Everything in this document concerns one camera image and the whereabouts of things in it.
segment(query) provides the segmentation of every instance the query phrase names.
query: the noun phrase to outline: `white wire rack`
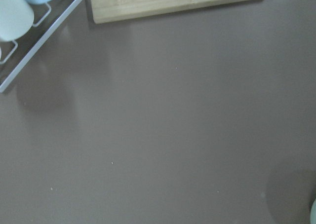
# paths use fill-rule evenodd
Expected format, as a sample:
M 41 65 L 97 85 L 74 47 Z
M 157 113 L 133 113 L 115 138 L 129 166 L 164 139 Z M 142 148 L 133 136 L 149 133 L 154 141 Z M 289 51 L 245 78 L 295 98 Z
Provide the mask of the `white wire rack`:
M 6 88 L 24 68 L 28 61 L 35 55 L 40 47 L 47 41 L 47 39 L 54 33 L 54 31 L 60 26 L 60 24 L 69 16 L 69 14 L 78 6 L 81 1 L 82 0 L 72 0 L 72 2 L 67 5 L 67 7 L 56 17 L 56 19 L 53 19 L 47 29 L 44 29 L 44 33 L 35 40 L 34 44 L 32 44 L 31 47 L 27 51 L 25 51 L 22 56 L 19 57 L 18 61 L 14 61 L 13 59 L 15 58 L 15 53 L 19 48 L 19 43 L 18 40 L 12 41 L 13 46 L 11 50 L 7 53 L 7 55 L 3 56 L 3 60 L 0 61 L 0 93 L 3 93 L 6 90 Z M 39 26 L 45 21 L 45 19 L 48 18 L 48 16 L 52 12 L 52 7 L 49 3 L 45 3 L 43 6 L 47 8 L 47 11 L 36 23 L 33 23 L 33 32 L 36 31 L 37 28 L 39 28 Z M 13 61 L 12 64 L 15 64 L 13 66 L 8 66 L 10 64 L 10 61 Z

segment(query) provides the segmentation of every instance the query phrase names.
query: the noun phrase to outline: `countertop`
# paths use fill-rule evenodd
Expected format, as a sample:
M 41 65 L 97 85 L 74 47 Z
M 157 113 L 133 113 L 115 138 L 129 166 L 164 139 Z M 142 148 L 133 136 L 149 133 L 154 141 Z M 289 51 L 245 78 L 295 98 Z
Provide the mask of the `countertop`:
M 84 0 L 0 95 L 5 224 L 307 224 L 316 0 L 95 25 Z

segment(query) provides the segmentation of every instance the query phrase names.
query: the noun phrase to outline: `cutting board edge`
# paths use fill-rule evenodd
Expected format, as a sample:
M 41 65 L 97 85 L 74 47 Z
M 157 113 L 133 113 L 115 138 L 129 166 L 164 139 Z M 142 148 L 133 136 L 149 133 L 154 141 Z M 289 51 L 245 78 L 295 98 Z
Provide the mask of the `cutting board edge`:
M 181 12 L 181 11 L 186 11 L 186 10 L 205 8 L 205 7 L 211 7 L 211 6 L 217 6 L 217 5 L 225 5 L 229 3 L 238 3 L 238 2 L 244 2 L 244 1 L 249 1 L 249 0 L 217 0 L 217 1 L 211 0 L 211 1 L 200 2 L 200 3 L 180 5 L 177 7 L 154 9 L 154 10 L 149 10 L 149 11 L 144 11 L 144 12 L 136 12 L 133 14 L 108 16 L 108 17 L 102 17 L 102 18 L 96 17 L 94 11 L 92 12 L 92 15 L 93 15 L 93 21 L 95 24 L 102 24 L 102 23 L 110 23 L 110 22 L 116 22 L 116 21 L 149 17 L 149 16 L 154 16 L 154 15 L 168 14 L 168 13 L 173 13 L 173 12 Z

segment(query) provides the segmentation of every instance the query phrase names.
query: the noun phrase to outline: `green object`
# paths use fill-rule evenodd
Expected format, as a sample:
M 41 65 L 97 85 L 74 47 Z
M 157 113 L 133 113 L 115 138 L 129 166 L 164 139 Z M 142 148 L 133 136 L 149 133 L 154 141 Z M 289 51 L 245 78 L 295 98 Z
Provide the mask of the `green object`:
M 316 200 L 314 201 L 311 209 L 311 224 L 316 224 Z

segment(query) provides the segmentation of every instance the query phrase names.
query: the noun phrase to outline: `metal dish rack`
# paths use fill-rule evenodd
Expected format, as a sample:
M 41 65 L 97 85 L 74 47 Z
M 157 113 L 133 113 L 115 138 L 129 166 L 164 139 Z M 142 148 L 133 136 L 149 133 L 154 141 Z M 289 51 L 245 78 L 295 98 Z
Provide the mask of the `metal dish rack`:
M 3 93 L 40 47 L 82 0 L 52 0 L 32 5 L 37 21 L 21 38 L 1 42 L 0 93 Z

